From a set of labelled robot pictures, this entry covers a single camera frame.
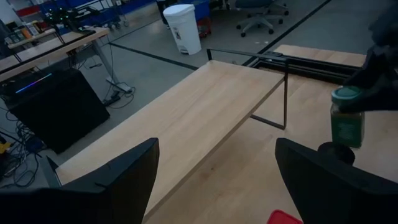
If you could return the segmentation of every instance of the metal table leg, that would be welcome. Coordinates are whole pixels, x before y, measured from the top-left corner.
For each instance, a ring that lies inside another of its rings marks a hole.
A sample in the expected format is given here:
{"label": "metal table leg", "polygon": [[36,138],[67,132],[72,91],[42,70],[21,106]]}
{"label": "metal table leg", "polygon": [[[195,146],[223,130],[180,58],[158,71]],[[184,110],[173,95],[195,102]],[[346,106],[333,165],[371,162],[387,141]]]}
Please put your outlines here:
{"label": "metal table leg", "polygon": [[265,60],[267,62],[279,62],[283,65],[283,71],[285,73],[284,75],[284,79],[281,80],[285,83],[285,89],[284,89],[284,123],[283,124],[278,124],[275,123],[273,121],[270,121],[268,119],[262,118],[260,116],[257,115],[250,115],[250,118],[252,119],[256,119],[258,121],[261,121],[263,123],[269,124],[275,128],[279,128],[284,130],[286,128],[287,125],[287,80],[288,80],[288,71],[289,71],[289,61],[286,58],[282,58],[281,55],[282,54],[278,54],[278,53],[268,53],[268,54],[253,54],[253,53],[249,53],[249,52],[240,52],[237,50],[221,50],[221,49],[207,49],[207,57],[208,60],[212,60],[213,56],[211,55],[211,51],[218,51],[218,52],[225,52],[225,53],[230,53],[230,54],[239,54],[239,55],[247,55],[247,56],[252,56],[252,57],[257,57],[260,58],[262,60]]}
{"label": "metal table leg", "polygon": [[106,81],[108,81],[110,84],[118,87],[122,91],[129,93],[131,92],[131,87],[126,85],[125,83],[121,83],[116,74],[113,71],[113,67],[109,64],[108,60],[106,59],[100,45],[98,44],[98,40],[93,41],[93,50],[95,51],[95,54],[99,56],[99,58],[102,61],[102,64],[105,66],[106,71],[109,73],[109,77],[106,78]]}

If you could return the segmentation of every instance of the table top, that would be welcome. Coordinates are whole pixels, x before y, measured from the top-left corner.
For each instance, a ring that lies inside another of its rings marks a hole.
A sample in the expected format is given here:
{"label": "table top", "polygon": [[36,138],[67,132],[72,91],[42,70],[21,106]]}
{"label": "table top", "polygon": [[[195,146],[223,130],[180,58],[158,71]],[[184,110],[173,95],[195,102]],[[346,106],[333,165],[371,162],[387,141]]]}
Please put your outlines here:
{"label": "table top", "polygon": [[[365,55],[282,45],[275,51],[361,66]],[[146,224],[267,223],[275,209],[300,218],[275,159],[275,142],[289,138],[317,149],[331,141],[330,92],[337,85],[289,75],[286,130],[246,120],[161,206]],[[283,85],[254,113],[283,119]],[[355,167],[398,182],[398,112],[366,113],[365,138]]]}
{"label": "table top", "polygon": [[44,31],[43,33],[41,33],[39,35],[33,36],[32,38],[22,40],[22,41],[20,41],[18,43],[15,43],[15,44],[9,44],[8,48],[9,49],[14,49],[16,47],[22,46],[24,44],[28,44],[28,43],[30,43],[32,41],[35,41],[35,40],[40,39],[42,37],[46,37],[46,36],[48,36],[50,34],[53,34],[53,33],[55,33],[55,29],[48,29],[48,30]]}
{"label": "table top", "polygon": [[343,65],[352,65],[357,67],[361,67],[366,59],[366,55],[363,54],[313,49],[294,45],[281,45],[277,49],[275,49],[275,52],[294,57],[302,57],[331,63],[340,63]]}
{"label": "table top", "polygon": [[[72,44],[68,44],[58,50],[49,52],[48,54],[45,54],[44,56],[39,57],[35,60],[32,60],[28,63],[24,63],[21,66],[18,66],[10,71],[1,73],[1,71],[19,64],[19,62],[15,58],[15,56],[11,55],[10,57],[0,60],[0,82],[7,80],[8,78],[11,78],[15,75],[18,75],[26,70],[34,68],[35,66],[37,66],[41,63],[47,62],[48,60],[53,60],[53,59],[59,58],[59,57],[63,56],[65,53],[67,53],[77,47],[80,47],[86,43],[89,43],[93,40],[96,40],[96,39],[109,33],[108,28],[95,27],[92,29],[96,31],[94,34],[89,35],[88,37],[78,40]],[[71,42],[71,41],[81,37],[81,36],[82,36],[82,34],[79,34],[76,32],[69,32],[67,34],[63,34],[62,39],[65,41],[65,43],[68,43],[68,42]],[[61,45],[62,45],[62,43],[60,42],[60,40],[58,38],[54,38],[52,40],[49,40],[42,44],[39,44],[38,46],[23,50],[23,51],[19,52],[17,55],[21,58],[22,61],[25,61],[30,58],[34,58],[38,55],[41,55],[43,53],[46,53],[49,50],[52,50]]]}
{"label": "table top", "polygon": [[58,177],[66,184],[157,137],[159,168],[147,215],[282,81],[281,74],[212,60],[60,165]]}

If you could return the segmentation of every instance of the jar lid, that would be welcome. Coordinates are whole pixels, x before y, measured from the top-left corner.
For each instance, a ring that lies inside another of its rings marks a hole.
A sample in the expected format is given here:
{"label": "jar lid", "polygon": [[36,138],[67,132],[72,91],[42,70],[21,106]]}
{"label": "jar lid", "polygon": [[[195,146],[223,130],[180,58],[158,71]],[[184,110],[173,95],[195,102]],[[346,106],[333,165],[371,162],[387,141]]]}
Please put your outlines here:
{"label": "jar lid", "polygon": [[334,104],[341,106],[341,104],[357,98],[361,93],[362,90],[356,86],[343,86],[332,91],[331,101]]}

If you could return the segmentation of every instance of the red box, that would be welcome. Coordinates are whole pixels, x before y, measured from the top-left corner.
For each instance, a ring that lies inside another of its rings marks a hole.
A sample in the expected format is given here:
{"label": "red box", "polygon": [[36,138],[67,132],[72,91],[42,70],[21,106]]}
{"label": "red box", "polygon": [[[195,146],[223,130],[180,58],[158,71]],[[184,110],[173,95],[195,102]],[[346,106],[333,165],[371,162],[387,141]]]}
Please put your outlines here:
{"label": "red box", "polygon": [[271,213],[267,224],[303,224],[303,222],[282,210],[275,210]]}

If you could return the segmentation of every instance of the red object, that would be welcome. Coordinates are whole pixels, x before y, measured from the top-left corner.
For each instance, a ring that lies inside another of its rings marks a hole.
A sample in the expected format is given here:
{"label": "red object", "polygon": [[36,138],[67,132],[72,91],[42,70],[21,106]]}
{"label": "red object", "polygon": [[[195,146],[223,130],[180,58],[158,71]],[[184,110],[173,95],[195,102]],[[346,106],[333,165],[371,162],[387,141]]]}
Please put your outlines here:
{"label": "red object", "polygon": [[199,30],[199,37],[204,38],[208,34],[211,34],[211,20],[209,17],[204,17],[203,19],[197,21],[197,26]]}
{"label": "red object", "polygon": [[267,224],[303,224],[303,222],[282,210],[275,210],[271,213]]}
{"label": "red object", "polygon": [[17,15],[18,16],[27,16],[27,15],[33,14],[35,12],[40,12],[39,6],[30,6],[30,7],[24,8],[24,9],[20,9],[17,11]]}

